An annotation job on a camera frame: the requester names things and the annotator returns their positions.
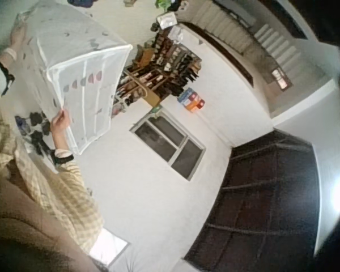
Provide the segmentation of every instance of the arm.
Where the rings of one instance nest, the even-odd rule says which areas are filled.
[[[16,53],[20,50],[26,36],[26,25],[21,23],[13,28],[10,36],[10,47],[0,55],[0,98],[9,87],[9,80],[14,77],[9,74],[8,69],[16,59]]]
[[[73,153],[69,150],[67,140],[65,137],[65,130],[70,125],[70,117],[67,110],[60,110],[50,123],[50,131],[52,132],[53,142],[56,147],[54,156],[59,159],[65,159],[63,164],[57,164],[56,169],[59,174],[65,179],[69,186],[82,186],[84,190],[84,183],[79,167],[74,161]]]

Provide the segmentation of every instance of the window frame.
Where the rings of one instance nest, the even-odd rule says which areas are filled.
[[[175,143],[173,143],[163,132],[161,132],[153,123],[151,123],[149,121],[149,119],[151,117],[162,117],[164,118],[166,121],[168,121],[180,134],[182,134],[184,136],[184,139],[181,141],[180,145],[177,146]],[[163,137],[171,146],[173,146],[176,151],[175,153],[172,155],[171,159],[169,161],[164,160],[158,153],[156,153],[155,150],[153,150],[149,145],[147,145],[135,132],[144,124],[146,123],[147,125],[149,125],[156,133],[158,133],[161,137]],[[157,156],[159,156],[161,158],[161,160],[164,160],[170,167],[172,168],[172,165],[174,164],[174,162],[176,161],[176,159],[179,157],[180,153],[182,152],[182,150],[184,149],[186,143],[188,142],[188,140],[191,140],[200,150],[201,150],[201,154],[197,160],[197,162],[195,163],[190,175],[188,178],[182,176],[180,173],[178,173],[175,169],[173,169],[178,175],[180,175],[182,178],[190,181],[195,172],[198,169],[198,166],[200,164],[200,162],[203,159],[204,153],[206,151],[205,146],[200,143],[196,138],[194,138],[179,122],[175,121],[174,118],[168,113],[166,112],[166,110],[164,110],[163,108],[161,110],[159,110],[156,113],[148,113],[146,114],[139,122],[137,122],[131,129],[130,131],[138,138],[141,140],[141,142],[143,142],[147,147],[149,147],[150,150],[152,150],[155,154],[157,154]]]
[[[281,84],[280,84],[280,79],[278,79],[275,75],[274,72],[277,71],[280,75],[280,79],[283,79],[284,82],[286,83],[286,87],[282,88]],[[272,77],[275,79],[275,81],[277,82],[278,87],[281,89],[282,92],[284,92],[285,90],[289,89],[290,87],[292,87],[292,83],[290,81],[290,79],[288,78],[288,76],[286,75],[286,73],[282,70],[281,67],[277,67],[275,69],[272,70],[271,72]]]

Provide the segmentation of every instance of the window pane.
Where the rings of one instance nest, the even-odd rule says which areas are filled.
[[[176,151],[175,147],[168,143],[147,123],[144,123],[142,126],[140,126],[136,130],[135,134],[167,162],[171,159],[172,155],[174,155]]]
[[[154,126],[156,126],[162,133],[164,133],[174,144],[180,146],[184,135],[182,135],[173,125],[171,125],[164,117],[148,119]]]
[[[179,157],[177,157],[173,163],[172,168],[187,179],[196,165],[201,153],[202,150],[191,140],[188,140]]]

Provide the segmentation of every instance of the window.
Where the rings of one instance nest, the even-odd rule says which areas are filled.
[[[272,72],[273,77],[276,79],[278,86],[282,91],[285,91],[291,86],[291,82],[288,77],[284,74],[281,68],[277,68]]]
[[[205,149],[163,111],[148,114],[135,125],[132,132],[167,161],[176,172],[187,180],[191,179]]]
[[[109,266],[128,245],[126,241],[103,228],[90,251],[90,256]]]

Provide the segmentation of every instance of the wristband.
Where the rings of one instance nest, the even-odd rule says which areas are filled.
[[[1,71],[3,72],[3,74],[6,78],[6,88],[1,94],[3,96],[3,95],[6,94],[7,90],[10,88],[10,86],[14,82],[15,78],[14,78],[13,75],[9,74],[9,71],[1,64],[1,62],[0,62],[0,69],[1,69]]]
[[[9,54],[13,58],[14,61],[16,61],[17,58],[18,58],[18,55],[17,55],[16,51],[13,50],[13,48],[8,47],[3,51],[3,53]]]

